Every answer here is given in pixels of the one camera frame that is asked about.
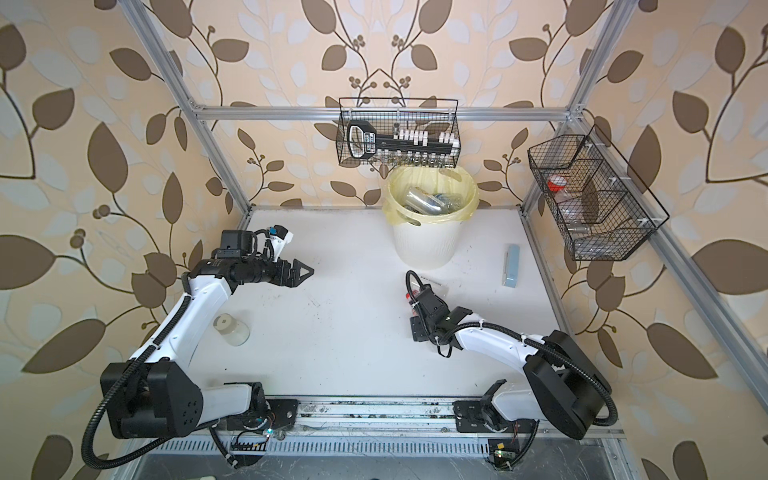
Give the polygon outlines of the clear bottle red cap red print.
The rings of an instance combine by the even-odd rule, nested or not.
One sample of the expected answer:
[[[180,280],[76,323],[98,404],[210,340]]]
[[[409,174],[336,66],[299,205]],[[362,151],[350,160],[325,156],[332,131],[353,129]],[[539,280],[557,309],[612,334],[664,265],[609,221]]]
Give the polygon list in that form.
[[[406,293],[405,298],[406,298],[406,300],[407,300],[407,302],[409,304],[409,307],[411,308],[411,316],[418,316],[418,312],[417,312],[417,309],[416,309],[416,306],[415,306],[416,302],[413,299],[411,293]]]

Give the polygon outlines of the clear bottle green red neck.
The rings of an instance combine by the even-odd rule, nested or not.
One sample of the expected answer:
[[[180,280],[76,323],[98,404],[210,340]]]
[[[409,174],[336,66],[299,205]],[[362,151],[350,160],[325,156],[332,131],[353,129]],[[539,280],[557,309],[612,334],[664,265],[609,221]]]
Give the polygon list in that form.
[[[422,215],[443,215],[448,211],[443,200],[419,187],[410,187],[405,192],[404,205]]]

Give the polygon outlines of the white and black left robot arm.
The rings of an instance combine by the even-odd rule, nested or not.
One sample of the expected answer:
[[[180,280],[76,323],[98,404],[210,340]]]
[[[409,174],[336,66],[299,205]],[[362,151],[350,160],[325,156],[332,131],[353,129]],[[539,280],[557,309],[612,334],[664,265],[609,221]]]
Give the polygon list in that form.
[[[261,383],[202,388],[188,370],[203,334],[238,286],[266,282],[295,288],[313,273],[298,260],[260,257],[203,260],[184,273],[182,298],[158,330],[128,361],[111,363],[103,371],[103,399],[81,442],[85,465],[94,470],[125,465],[174,438],[213,431],[227,417],[252,431],[266,431],[287,420],[287,415],[272,411]],[[115,459],[100,458],[94,441],[102,419],[108,419],[115,437],[144,438],[146,445]]]

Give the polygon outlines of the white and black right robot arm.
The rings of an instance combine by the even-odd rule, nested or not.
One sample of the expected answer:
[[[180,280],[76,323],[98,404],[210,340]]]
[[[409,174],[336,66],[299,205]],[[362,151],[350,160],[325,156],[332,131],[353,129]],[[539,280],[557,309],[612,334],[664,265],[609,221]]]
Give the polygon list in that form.
[[[610,427],[618,422],[608,380],[565,332],[526,335],[489,322],[468,308],[450,309],[432,285],[412,270],[405,273],[405,286],[415,342],[432,344],[446,359],[455,350],[467,350],[522,373],[543,417],[571,439],[582,439],[591,426]]]

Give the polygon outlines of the white ribbed waste bin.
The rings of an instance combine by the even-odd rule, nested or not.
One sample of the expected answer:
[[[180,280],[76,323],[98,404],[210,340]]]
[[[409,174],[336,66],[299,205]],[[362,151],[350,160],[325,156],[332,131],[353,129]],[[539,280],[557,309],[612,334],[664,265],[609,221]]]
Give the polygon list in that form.
[[[454,256],[467,214],[439,216],[390,212],[394,247],[400,259],[414,269],[432,270],[446,265]]]

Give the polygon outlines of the yellow bin liner bag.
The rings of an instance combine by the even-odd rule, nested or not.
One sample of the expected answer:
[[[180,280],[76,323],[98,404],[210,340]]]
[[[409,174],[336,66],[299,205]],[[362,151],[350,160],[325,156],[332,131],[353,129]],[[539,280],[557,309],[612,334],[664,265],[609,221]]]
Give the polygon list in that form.
[[[440,206],[408,206],[408,192],[414,190],[423,198],[434,198]],[[463,168],[399,167],[386,183],[382,211],[392,225],[436,225],[469,220],[479,206],[479,189],[473,177]]]

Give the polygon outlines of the black rack of white vials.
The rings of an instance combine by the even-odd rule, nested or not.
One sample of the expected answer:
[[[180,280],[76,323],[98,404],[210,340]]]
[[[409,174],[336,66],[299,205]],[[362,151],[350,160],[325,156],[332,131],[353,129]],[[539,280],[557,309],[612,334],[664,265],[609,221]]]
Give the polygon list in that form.
[[[366,120],[351,120],[343,130],[341,147],[347,155],[360,161],[379,162],[447,162],[457,160],[460,139],[453,132],[439,131],[434,137],[428,130],[374,127]]]

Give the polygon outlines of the red capped item in basket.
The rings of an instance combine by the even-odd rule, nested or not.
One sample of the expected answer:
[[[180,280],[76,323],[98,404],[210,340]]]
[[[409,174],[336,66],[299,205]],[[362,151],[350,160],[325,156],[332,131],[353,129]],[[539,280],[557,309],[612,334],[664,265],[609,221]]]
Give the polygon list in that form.
[[[559,174],[553,174],[548,177],[546,185],[548,190],[551,193],[555,194],[557,192],[564,190],[567,186],[567,183],[568,181],[564,176]]]

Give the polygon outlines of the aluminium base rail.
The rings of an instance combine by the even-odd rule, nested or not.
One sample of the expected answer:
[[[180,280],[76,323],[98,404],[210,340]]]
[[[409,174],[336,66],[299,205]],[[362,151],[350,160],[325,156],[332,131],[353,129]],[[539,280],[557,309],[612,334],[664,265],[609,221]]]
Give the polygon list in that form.
[[[172,440],[108,479],[640,479],[617,427],[572,440],[542,422],[509,470],[490,461],[494,433],[461,433],[450,397],[302,397],[297,420],[234,469],[206,433]]]

